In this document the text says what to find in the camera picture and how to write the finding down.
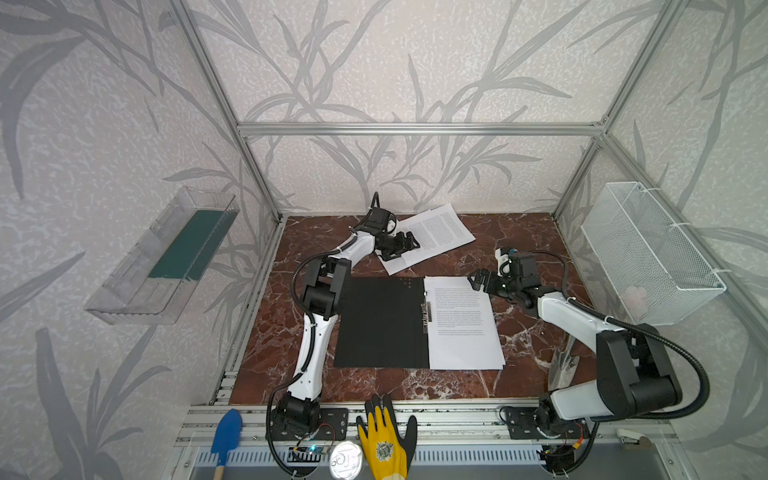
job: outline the yellow glove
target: yellow glove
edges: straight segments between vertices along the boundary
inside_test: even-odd
[[[366,454],[373,478],[376,480],[405,480],[416,451],[416,417],[408,419],[406,437],[401,438],[397,430],[395,410],[389,394],[379,400],[374,394],[366,402],[368,429],[362,417],[357,417],[357,432],[360,435],[362,451]]]

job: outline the marble surface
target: marble surface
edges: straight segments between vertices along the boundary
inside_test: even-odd
[[[495,268],[494,250],[550,250],[567,255],[549,214],[459,215],[476,239],[398,273],[400,276],[464,276],[479,268]],[[291,217],[280,241],[277,257],[259,308],[243,364],[230,398],[233,405],[266,403],[270,390],[286,381],[296,366],[301,342],[301,315],[289,295],[290,278],[298,262],[312,253],[329,250],[348,237],[357,217]],[[559,286],[562,266],[540,255],[544,284]],[[568,289],[589,302],[586,290],[571,265]],[[373,255],[361,260],[356,276],[386,276]],[[554,348],[564,332],[541,319],[527,316],[503,299],[492,299],[498,334],[505,354],[500,371],[433,371],[428,369],[333,368],[339,324],[333,330],[323,372],[324,402],[368,399],[374,392],[393,399],[455,399],[538,396],[547,387]],[[594,355],[576,343],[581,361],[574,384],[594,378]]]

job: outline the side wall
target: side wall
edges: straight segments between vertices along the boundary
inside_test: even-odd
[[[768,2],[690,2],[610,132],[768,305]],[[592,299],[621,303],[580,226],[607,181],[629,180],[607,152],[559,219]],[[702,479],[763,478],[768,470],[768,356],[722,299],[661,332],[689,349],[712,382],[710,401],[673,421]],[[693,370],[674,359],[689,402]]]
[[[663,0],[190,0],[240,122],[594,122]],[[551,211],[583,138],[252,137],[281,209]]]
[[[0,5],[2,478],[159,476],[213,392],[273,231],[165,6]],[[182,185],[242,209],[182,317],[86,313]]]

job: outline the silver lid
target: silver lid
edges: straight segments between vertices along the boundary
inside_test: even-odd
[[[362,470],[362,449],[352,442],[333,447],[330,458],[331,476],[337,480],[353,480]]]

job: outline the paper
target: paper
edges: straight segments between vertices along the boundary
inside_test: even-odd
[[[427,276],[429,368],[501,370],[505,359],[487,293],[463,276]]]
[[[475,239],[462,221],[458,219],[451,204],[427,210],[399,221],[395,232],[399,231],[413,232],[414,238],[421,244],[421,247],[405,252],[400,258],[395,258],[389,262],[382,261],[389,275]]]

